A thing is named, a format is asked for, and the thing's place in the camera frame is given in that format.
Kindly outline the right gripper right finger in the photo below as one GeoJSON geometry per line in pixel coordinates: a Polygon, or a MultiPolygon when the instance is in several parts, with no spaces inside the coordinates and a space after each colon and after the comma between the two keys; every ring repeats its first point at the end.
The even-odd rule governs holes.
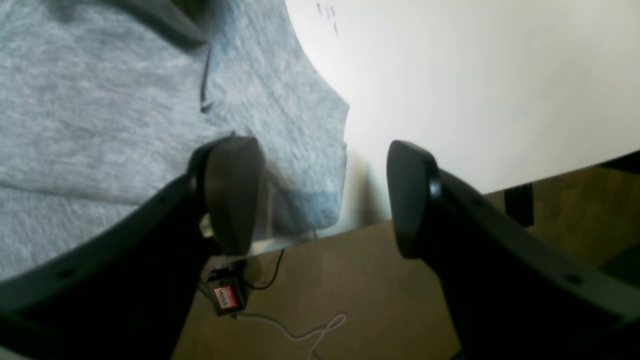
{"type": "Polygon", "coordinates": [[[401,255],[434,271],[466,360],[637,360],[639,253],[604,270],[537,239],[425,149],[391,142],[401,255]]]}

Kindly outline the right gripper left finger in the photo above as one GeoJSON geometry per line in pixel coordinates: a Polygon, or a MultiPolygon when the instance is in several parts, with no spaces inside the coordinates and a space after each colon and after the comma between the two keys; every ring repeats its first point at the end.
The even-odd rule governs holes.
{"type": "Polygon", "coordinates": [[[249,253],[256,137],[194,151],[186,173],[102,234],[1,283],[1,346],[40,360],[168,360],[211,256],[249,253]]]}

